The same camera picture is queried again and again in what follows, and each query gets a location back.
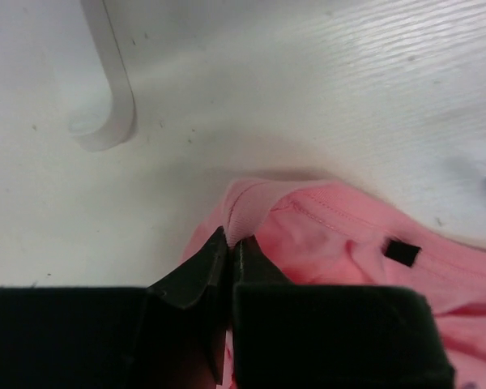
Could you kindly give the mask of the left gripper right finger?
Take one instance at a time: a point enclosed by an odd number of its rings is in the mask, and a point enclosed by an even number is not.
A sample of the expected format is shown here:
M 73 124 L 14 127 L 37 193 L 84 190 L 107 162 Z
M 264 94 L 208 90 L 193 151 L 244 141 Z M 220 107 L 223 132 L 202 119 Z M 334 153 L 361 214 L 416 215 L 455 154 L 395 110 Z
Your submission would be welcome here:
M 233 251 L 239 388 L 451 388 L 426 299 L 399 287 L 292 283 L 246 238 Z

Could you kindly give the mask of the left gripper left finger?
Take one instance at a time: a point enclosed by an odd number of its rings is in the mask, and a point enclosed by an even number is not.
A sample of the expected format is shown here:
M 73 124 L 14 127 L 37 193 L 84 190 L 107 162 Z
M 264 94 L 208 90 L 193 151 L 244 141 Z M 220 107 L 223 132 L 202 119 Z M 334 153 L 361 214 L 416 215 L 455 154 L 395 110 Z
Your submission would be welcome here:
M 228 246 L 217 229 L 146 288 L 0 287 L 0 388 L 214 388 Z

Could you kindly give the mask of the pink t shirt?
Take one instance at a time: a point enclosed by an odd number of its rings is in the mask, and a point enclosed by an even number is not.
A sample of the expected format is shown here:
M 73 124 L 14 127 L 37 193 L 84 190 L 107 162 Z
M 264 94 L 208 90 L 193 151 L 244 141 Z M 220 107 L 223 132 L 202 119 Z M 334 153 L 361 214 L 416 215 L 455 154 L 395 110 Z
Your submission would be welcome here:
M 195 229 L 188 259 L 217 228 L 229 244 L 255 236 L 301 284 L 403 286 L 432 309 L 458 388 L 486 388 L 486 250 L 431 232 L 337 181 L 234 182 Z

